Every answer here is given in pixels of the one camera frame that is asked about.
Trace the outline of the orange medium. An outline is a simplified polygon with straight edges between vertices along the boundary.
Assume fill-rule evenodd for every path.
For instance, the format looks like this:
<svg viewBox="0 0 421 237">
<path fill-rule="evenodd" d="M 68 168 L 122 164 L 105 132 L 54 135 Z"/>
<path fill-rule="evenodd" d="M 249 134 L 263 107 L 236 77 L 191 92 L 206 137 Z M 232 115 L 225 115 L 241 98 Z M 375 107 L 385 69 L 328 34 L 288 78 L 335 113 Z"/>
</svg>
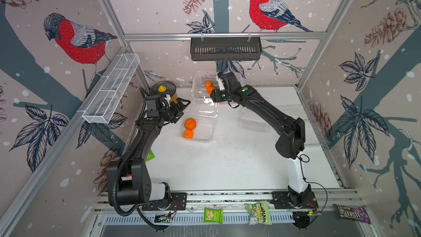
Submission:
<svg viewBox="0 0 421 237">
<path fill-rule="evenodd" d="M 194 118 L 188 118 L 184 122 L 184 127 L 185 127 L 185 129 L 193 131 L 197 127 L 196 120 Z"/>
</svg>

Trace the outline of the clear clamshell oranges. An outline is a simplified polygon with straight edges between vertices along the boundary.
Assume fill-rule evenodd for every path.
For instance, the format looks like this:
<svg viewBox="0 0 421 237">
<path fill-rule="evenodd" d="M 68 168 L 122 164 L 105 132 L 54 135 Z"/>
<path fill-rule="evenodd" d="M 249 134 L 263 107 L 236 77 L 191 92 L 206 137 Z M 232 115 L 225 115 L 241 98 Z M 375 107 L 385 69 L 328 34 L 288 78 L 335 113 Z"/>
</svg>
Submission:
<svg viewBox="0 0 421 237">
<path fill-rule="evenodd" d="M 189 118 L 193 118 L 197 123 L 197 127 L 193 130 L 194 137 L 193 139 L 186 140 L 203 143 L 212 141 L 217 116 L 218 108 L 214 103 L 202 104 L 194 101 L 185 110 L 185 114 L 182 117 L 182 123 L 180 125 L 179 136 L 186 139 L 183 137 L 186 130 L 184 122 Z"/>
</svg>

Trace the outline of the orange small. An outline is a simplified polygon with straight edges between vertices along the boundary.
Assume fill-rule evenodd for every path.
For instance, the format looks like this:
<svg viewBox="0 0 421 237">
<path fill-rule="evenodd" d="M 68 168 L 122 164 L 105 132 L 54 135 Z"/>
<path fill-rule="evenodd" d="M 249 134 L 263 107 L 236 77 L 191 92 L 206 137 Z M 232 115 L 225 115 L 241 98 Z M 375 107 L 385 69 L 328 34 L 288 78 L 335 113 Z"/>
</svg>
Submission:
<svg viewBox="0 0 421 237">
<path fill-rule="evenodd" d="M 186 139 L 193 139 L 194 133 L 193 133 L 192 130 L 186 129 L 184 134 L 183 134 L 183 137 L 186 138 Z"/>
</svg>

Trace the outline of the clear clamshell three oranges branch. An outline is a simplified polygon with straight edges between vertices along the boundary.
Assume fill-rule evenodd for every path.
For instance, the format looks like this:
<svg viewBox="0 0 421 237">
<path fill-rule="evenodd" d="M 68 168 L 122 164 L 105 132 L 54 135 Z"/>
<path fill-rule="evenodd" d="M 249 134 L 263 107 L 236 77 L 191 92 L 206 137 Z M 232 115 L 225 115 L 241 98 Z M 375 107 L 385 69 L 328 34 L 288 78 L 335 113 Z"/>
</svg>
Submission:
<svg viewBox="0 0 421 237">
<path fill-rule="evenodd" d="M 271 126 L 260 116 L 247 108 L 240 108 L 238 111 L 238 122 L 242 129 L 254 132 L 269 132 Z"/>
</svg>

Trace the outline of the clear clamshell four oranges branch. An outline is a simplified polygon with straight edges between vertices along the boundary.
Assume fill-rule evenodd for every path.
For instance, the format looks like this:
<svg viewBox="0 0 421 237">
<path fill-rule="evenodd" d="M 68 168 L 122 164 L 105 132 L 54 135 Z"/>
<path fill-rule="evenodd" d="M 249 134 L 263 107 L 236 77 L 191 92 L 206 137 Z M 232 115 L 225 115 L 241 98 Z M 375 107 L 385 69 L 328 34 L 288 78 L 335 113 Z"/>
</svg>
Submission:
<svg viewBox="0 0 421 237">
<path fill-rule="evenodd" d="M 301 118 L 305 123 L 306 147 L 315 147 L 317 145 L 325 146 L 326 141 L 321 137 L 318 128 L 313 124 L 302 105 L 277 105 L 276 108 L 284 114 L 297 119 Z"/>
</svg>

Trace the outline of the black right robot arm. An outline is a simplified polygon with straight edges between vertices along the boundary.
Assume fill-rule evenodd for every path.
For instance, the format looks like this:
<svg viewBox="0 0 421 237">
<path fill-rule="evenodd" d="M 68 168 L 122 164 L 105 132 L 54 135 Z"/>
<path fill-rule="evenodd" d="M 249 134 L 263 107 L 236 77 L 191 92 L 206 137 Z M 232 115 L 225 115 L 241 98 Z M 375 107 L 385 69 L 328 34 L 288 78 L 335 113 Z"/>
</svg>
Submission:
<svg viewBox="0 0 421 237">
<path fill-rule="evenodd" d="M 217 74 L 218 88 L 210 94 L 214 102 L 234 102 L 261 117 L 279 135 L 277 152 L 288 159 L 288 198 L 293 207 L 302 207 L 311 197 L 311 186 L 304 178 L 300 153 L 305 148 L 305 122 L 294 119 L 266 101 L 252 86 L 242 86 L 233 72 Z"/>
</svg>

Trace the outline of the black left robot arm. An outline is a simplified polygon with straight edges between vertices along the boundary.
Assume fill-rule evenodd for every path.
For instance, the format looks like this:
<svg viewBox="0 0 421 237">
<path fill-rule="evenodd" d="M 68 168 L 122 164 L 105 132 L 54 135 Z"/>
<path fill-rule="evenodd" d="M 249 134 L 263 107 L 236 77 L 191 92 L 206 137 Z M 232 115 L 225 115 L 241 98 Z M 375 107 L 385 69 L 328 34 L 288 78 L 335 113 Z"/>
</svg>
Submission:
<svg viewBox="0 0 421 237">
<path fill-rule="evenodd" d="M 109 204 L 117 214 L 126 217 L 144 205 L 169 208 L 174 201 L 166 182 L 152 183 L 146 160 L 161 129 L 175 124 L 184 115 L 190 100 L 169 95 L 142 92 L 143 108 L 136 121 L 138 133 L 127 151 L 106 169 Z"/>
</svg>

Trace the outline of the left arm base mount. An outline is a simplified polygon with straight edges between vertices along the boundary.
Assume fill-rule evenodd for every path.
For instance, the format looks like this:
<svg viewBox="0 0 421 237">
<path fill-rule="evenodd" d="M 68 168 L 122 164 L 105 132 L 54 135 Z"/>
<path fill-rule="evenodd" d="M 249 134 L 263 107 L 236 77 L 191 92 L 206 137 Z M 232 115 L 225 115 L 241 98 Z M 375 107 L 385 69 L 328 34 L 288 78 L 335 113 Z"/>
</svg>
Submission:
<svg viewBox="0 0 421 237">
<path fill-rule="evenodd" d="M 184 211 L 187 204 L 187 193 L 171 192 L 169 199 L 155 200 L 142 206 L 142 211 Z"/>
</svg>

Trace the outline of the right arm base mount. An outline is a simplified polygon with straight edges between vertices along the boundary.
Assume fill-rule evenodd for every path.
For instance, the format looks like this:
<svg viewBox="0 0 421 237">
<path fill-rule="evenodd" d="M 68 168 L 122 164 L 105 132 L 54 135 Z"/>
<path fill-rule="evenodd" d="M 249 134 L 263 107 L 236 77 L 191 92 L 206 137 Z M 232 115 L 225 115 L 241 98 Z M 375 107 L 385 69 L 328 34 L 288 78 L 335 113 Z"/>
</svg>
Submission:
<svg viewBox="0 0 421 237">
<path fill-rule="evenodd" d="M 311 190 L 306 190 L 303 193 L 296 193 L 295 191 L 283 190 L 271 193 L 271 204 L 276 209 L 306 209 L 315 210 L 319 208 L 319 204 L 315 194 Z"/>
</svg>

